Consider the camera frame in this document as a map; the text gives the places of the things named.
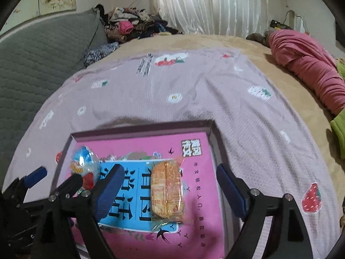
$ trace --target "black bird illustration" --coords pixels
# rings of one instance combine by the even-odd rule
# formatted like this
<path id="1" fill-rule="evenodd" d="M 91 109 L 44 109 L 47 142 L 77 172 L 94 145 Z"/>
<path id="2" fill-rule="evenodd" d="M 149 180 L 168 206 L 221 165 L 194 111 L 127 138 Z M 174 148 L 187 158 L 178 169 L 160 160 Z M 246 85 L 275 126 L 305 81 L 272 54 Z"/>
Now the black bird illustration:
<path id="1" fill-rule="evenodd" d="M 160 229 L 159 229 L 159 232 L 158 232 L 158 234 L 157 234 L 157 239 L 158 239 L 158 237 L 161 236 L 162 239 L 163 239 L 165 242 L 170 243 L 170 242 L 165 238 L 164 233 L 170 233 L 170 232 L 167 231 L 167 230 L 162 230 L 162 228 L 160 228 Z"/>

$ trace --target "pink cloth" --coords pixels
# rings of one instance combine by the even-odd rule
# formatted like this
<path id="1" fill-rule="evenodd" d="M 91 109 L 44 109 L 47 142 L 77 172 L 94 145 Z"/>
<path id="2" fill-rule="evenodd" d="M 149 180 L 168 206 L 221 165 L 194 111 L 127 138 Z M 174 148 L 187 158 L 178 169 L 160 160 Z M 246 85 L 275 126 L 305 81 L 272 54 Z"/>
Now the pink cloth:
<path id="1" fill-rule="evenodd" d="M 315 39 L 294 30 L 277 30 L 270 36 L 278 64 L 303 81 L 334 114 L 345 108 L 345 82 L 333 57 Z"/>
<path id="2" fill-rule="evenodd" d="M 133 24 L 130 21 L 120 21 L 119 31 L 121 35 L 127 35 L 134 29 Z"/>

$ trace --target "gray quilted headboard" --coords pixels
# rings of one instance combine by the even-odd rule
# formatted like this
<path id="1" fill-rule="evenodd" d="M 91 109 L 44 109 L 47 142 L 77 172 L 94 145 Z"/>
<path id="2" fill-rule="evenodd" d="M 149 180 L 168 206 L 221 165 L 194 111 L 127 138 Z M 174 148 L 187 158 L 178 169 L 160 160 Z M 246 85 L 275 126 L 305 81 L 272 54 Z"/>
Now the gray quilted headboard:
<path id="1" fill-rule="evenodd" d="M 106 43 L 99 14 L 92 9 L 38 22 L 0 42 L 0 187 L 44 101 L 84 68 L 86 49 Z"/>

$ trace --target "snack package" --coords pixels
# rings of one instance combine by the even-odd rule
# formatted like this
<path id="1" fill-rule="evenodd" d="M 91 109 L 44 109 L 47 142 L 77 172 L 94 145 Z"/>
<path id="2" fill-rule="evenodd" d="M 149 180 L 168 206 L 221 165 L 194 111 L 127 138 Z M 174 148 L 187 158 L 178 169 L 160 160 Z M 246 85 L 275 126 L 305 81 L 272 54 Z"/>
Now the snack package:
<path id="1" fill-rule="evenodd" d="M 164 223 L 183 220 L 183 196 L 180 164 L 176 160 L 155 165 L 151 173 L 151 218 Z"/>
<path id="2" fill-rule="evenodd" d="M 98 157 L 89 147 L 82 146 L 75 152 L 71 162 L 71 173 L 83 177 L 83 187 L 79 189 L 78 194 L 94 187 L 99 178 L 100 165 Z"/>

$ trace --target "sheer curtain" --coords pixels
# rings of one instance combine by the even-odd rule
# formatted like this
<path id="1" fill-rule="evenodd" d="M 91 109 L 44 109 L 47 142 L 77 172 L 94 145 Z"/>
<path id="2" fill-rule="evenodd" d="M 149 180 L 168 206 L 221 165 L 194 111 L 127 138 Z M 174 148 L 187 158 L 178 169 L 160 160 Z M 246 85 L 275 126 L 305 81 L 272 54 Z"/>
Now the sheer curtain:
<path id="1" fill-rule="evenodd" d="M 153 0 L 155 10 L 185 33 L 245 38 L 268 27 L 268 0 Z"/>

